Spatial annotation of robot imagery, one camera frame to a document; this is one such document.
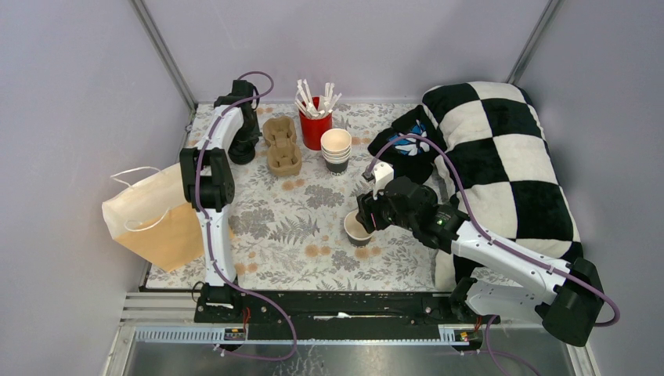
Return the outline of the brown paper takeout bag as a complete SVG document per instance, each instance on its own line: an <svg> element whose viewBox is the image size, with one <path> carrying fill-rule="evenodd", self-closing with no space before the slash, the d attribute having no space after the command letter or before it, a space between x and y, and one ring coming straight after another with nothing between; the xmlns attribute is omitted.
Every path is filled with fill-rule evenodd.
<svg viewBox="0 0 664 376"><path fill-rule="evenodd" d="M179 163L151 169L102 203L103 218L116 242L171 272L208 253L204 217L185 199Z"/></svg>

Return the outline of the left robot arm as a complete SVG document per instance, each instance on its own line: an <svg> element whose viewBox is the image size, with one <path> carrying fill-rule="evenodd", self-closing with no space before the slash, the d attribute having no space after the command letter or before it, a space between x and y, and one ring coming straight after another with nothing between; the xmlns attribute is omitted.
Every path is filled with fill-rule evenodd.
<svg viewBox="0 0 664 376"><path fill-rule="evenodd" d="M215 101L215 114L203 138L179 154L185 199L197 214L203 237L206 275L197 309L213 311L225 322L238 319L243 311L240 292L232 285L236 272L229 213L236 187L231 165L246 165L255 157L261 135L259 102L252 83L244 77L234 80L231 92Z"/></svg>

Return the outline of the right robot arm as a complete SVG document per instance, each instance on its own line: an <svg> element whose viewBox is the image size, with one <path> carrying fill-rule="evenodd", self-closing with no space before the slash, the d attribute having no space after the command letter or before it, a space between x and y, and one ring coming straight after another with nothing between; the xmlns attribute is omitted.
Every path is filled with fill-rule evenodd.
<svg viewBox="0 0 664 376"><path fill-rule="evenodd" d="M449 297L453 319L497 315L541 324L556 339L584 346L604 301L597 267L584 258L573 263L529 250L476 227L468 214L440 204L428 186L398 177L357 197L357 221L368 233L397 226L428 248L469 259L510 278L496 286L464 278Z"/></svg>

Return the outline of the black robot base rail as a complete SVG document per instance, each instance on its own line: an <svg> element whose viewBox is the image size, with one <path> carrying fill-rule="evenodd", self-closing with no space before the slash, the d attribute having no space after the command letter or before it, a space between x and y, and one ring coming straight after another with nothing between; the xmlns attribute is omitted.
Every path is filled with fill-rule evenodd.
<svg viewBox="0 0 664 376"><path fill-rule="evenodd" d="M250 340L435 340L441 325L473 331L487 318L462 313L446 293L255 291L202 287L194 321L237 324Z"/></svg>

